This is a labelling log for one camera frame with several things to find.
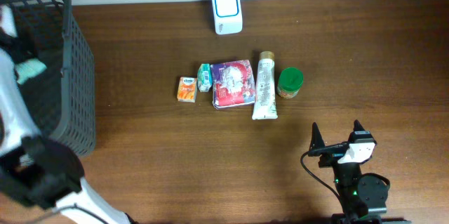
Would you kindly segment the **light green wipes packet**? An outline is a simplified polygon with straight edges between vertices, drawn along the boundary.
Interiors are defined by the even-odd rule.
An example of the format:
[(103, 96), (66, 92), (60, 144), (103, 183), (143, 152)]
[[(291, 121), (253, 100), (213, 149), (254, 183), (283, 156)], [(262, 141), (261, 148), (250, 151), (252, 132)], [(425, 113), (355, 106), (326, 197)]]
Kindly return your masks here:
[(24, 84), (27, 80), (35, 78), (46, 70), (46, 65), (39, 59), (33, 58), (15, 65), (17, 83)]

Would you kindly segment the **white lotion tube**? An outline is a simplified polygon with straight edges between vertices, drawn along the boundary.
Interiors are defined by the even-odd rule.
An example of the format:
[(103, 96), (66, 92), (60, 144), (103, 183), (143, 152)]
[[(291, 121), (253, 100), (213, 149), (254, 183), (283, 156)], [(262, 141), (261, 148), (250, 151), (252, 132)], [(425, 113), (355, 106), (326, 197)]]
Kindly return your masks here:
[(277, 119), (274, 53), (263, 51), (257, 66), (253, 120)]

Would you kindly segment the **green lid jar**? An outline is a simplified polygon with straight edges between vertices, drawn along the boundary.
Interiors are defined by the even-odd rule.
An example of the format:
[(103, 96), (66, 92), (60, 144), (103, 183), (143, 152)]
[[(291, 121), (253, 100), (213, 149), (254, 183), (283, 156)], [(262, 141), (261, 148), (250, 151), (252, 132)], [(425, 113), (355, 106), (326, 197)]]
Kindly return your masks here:
[(302, 87), (303, 81), (304, 75), (299, 69), (285, 68), (279, 76), (276, 92), (282, 98), (294, 98)]

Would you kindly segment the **pink purple snack packet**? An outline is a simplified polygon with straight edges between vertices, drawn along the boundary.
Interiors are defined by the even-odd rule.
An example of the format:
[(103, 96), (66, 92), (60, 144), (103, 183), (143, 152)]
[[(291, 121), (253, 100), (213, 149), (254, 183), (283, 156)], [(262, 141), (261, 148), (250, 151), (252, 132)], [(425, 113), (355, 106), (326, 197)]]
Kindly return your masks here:
[(249, 60), (214, 64), (210, 70), (213, 78), (213, 106), (216, 109), (255, 102), (255, 79)]

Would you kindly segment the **teal tissue pack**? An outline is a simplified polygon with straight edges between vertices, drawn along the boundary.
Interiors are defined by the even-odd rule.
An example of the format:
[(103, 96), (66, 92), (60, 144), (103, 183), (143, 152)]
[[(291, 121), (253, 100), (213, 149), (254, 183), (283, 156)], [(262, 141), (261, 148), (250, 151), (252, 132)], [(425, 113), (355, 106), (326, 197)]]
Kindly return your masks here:
[(197, 84), (200, 92), (209, 92), (213, 85), (209, 64), (200, 65), (197, 72)]

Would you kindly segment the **orange tissue pack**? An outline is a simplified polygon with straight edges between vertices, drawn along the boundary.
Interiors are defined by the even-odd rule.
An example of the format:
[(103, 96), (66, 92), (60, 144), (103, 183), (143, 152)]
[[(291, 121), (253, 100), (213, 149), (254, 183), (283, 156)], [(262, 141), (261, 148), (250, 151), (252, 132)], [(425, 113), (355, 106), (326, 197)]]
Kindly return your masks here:
[(180, 102), (194, 103), (197, 94), (197, 78), (180, 77), (177, 90), (177, 100)]

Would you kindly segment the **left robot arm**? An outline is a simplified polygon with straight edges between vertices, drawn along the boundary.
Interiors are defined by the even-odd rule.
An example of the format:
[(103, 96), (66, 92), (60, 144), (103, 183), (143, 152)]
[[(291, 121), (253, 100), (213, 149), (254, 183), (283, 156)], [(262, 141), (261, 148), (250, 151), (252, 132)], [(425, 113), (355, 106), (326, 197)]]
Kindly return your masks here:
[(34, 46), (20, 38), (12, 9), (1, 6), (1, 193), (75, 223), (133, 223), (87, 182), (79, 158), (42, 135), (19, 84), (43, 72)]

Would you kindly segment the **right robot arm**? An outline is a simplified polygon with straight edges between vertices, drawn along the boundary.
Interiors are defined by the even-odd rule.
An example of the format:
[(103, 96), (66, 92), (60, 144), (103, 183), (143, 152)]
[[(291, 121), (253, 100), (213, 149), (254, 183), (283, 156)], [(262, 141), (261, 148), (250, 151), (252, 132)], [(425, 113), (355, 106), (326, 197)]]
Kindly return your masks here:
[[(330, 217), (331, 223), (408, 223), (403, 218), (385, 219), (387, 199), (391, 183), (376, 173), (361, 173), (361, 165), (372, 158), (377, 145), (371, 132), (365, 130), (359, 121), (354, 121), (348, 140), (326, 145), (317, 123), (312, 124), (309, 150), (300, 157), (303, 169), (320, 184), (328, 188), (337, 198), (342, 213)], [(304, 164), (304, 158), (318, 157), (320, 168), (331, 168), (335, 187), (323, 182)]]

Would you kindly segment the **white barcode scanner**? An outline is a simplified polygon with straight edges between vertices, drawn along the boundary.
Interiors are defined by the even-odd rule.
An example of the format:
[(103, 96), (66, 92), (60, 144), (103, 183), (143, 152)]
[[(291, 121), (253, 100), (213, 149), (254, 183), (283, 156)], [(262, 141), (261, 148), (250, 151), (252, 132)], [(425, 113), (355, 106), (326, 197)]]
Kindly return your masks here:
[(211, 0), (215, 33), (236, 34), (243, 29), (241, 0)]

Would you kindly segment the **grey plastic mesh basket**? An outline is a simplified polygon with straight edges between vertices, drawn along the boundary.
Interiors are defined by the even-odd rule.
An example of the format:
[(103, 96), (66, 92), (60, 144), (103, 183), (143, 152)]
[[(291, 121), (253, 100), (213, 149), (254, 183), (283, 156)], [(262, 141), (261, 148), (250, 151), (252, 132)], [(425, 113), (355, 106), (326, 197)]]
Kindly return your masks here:
[(95, 62), (72, 0), (1, 0), (46, 66), (20, 85), (41, 133), (85, 157), (95, 149)]

